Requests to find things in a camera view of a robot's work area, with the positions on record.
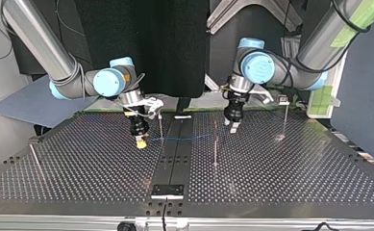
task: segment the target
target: white cable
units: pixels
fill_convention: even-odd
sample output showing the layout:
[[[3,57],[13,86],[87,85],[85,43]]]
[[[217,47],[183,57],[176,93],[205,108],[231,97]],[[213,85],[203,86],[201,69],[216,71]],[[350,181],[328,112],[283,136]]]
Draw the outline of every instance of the white cable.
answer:
[[[60,16],[60,14],[59,14],[59,4],[60,4],[60,1],[61,1],[61,0],[58,0],[58,1],[57,1],[57,6],[56,6],[56,10],[55,10],[55,14],[56,14],[57,17],[58,17],[58,20],[60,21],[60,23],[61,23],[64,27],[66,27],[66,28],[69,29],[70,31],[72,31],[72,32],[74,32],[74,33],[76,33],[76,34],[78,34],[78,35],[84,37],[85,35],[84,35],[83,33],[80,33],[80,32],[78,32],[78,31],[76,31],[75,29],[69,27],[69,26],[66,25],[66,23],[64,23],[63,20],[61,19],[61,16]]]

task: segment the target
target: black mount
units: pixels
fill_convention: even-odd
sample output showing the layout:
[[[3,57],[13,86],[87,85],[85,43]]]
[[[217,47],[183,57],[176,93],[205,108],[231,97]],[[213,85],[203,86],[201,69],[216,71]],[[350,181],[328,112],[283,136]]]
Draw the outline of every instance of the black mount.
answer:
[[[231,122],[242,122],[243,106],[249,101],[249,97],[249,93],[239,93],[229,90],[227,97],[225,97],[229,100],[229,105],[223,111],[223,115]]]
[[[138,112],[140,114],[145,115],[145,108],[144,106],[136,106],[131,107],[131,110]],[[127,116],[130,119],[130,133],[132,136],[142,136],[148,132],[150,126],[148,122],[144,120],[143,116],[140,115],[131,115]]]

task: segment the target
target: robotic arm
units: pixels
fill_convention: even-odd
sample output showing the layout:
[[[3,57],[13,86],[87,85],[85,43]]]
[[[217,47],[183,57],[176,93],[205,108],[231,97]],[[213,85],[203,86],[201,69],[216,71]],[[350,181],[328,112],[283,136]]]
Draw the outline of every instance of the robotic arm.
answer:
[[[153,119],[162,102],[143,97],[138,87],[140,79],[131,58],[112,60],[108,68],[84,73],[82,66],[62,47],[30,0],[1,0],[1,13],[6,18],[4,21],[12,26],[49,74],[49,88],[56,98],[118,96],[126,117],[131,121],[130,132],[136,138],[137,147],[147,145],[144,137],[149,126],[145,118]],[[145,113],[145,106],[149,107],[148,114]]]
[[[243,105],[251,93],[259,94],[255,89],[261,89],[260,85],[272,83],[299,90],[318,90],[324,86],[328,70],[341,60],[355,37],[369,31],[374,22],[374,0],[331,2],[331,8],[294,60],[264,50],[262,40],[243,38],[240,41],[225,97],[229,100],[224,110],[225,125],[232,122],[231,133],[236,132],[243,120]],[[262,93],[263,103],[273,100],[266,96]]]

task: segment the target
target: gray panel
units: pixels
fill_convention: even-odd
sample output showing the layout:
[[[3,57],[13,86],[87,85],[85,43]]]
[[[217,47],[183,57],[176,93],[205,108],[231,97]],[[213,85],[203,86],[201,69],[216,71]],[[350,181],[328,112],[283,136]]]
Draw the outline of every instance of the gray panel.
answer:
[[[332,125],[374,157],[374,24],[348,52],[337,98]]]
[[[170,116],[162,123],[167,134]],[[122,114],[84,114],[56,128],[36,147],[40,166],[26,155],[0,169],[0,214],[145,215],[162,142],[138,150],[129,127]]]
[[[222,121],[194,114],[183,216],[374,218],[374,166],[316,121],[250,112],[235,135]]]
[[[47,75],[0,102],[0,115],[45,127],[55,127],[74,113],[88,107],[97,97],[56,99],[49,89]]]

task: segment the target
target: vertical metal rod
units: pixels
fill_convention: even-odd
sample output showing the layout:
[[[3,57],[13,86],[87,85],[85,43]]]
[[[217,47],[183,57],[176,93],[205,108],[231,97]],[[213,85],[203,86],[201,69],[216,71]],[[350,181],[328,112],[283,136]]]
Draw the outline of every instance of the vertical metal rod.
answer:
[[[160,135],[161,135],[162,140],[163,140],[163,133],[162,133],[162,115],[161,115],[161,112],[159,112],[159,124],[160,124]]]
[[[283,136],[286,136],[287,117],[288,117],[288,105],[286,105],[285,124],[283,126]]]
[[[31,152],[33,153],[33,156],[34,156],[34,159],[35,159],[35,163],[37,165],[40,165],[40,162],[39,162],[39,159],[37,158],[37,153],[34,149],[34,146],[30,143],[30,148],[31,148]]]
[[[219,131],[217,130],[217,122],[214,122],[214,131],[215,131],[215,138],[214,138],[214,151],[213,151],[213,164],[217,166],[217,143],[219,139]]]

